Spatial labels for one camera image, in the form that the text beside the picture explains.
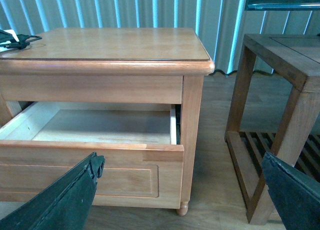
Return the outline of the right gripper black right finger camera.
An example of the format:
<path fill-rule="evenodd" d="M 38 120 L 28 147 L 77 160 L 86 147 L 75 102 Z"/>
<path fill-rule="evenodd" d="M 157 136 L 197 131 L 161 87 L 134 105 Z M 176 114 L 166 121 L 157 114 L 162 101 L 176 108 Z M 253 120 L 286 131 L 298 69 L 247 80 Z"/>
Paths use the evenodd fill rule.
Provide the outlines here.
<path fill-rule="evenodd" d="M 320 228 L 320 183 L 272 153 L 265 153 L 262 173 L 270 198 L 287 230 Z"/>

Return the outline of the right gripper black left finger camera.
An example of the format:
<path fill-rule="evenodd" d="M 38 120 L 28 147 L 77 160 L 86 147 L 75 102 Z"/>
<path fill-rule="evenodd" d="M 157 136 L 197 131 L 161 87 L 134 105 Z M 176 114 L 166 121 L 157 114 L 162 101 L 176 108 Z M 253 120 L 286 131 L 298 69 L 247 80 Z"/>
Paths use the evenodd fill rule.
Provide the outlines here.
<path fill-rule="evenodd" d="M 82 230 L 105 158 L 91 153 L 30 201 L 1 219 L 2 230 Z"/>

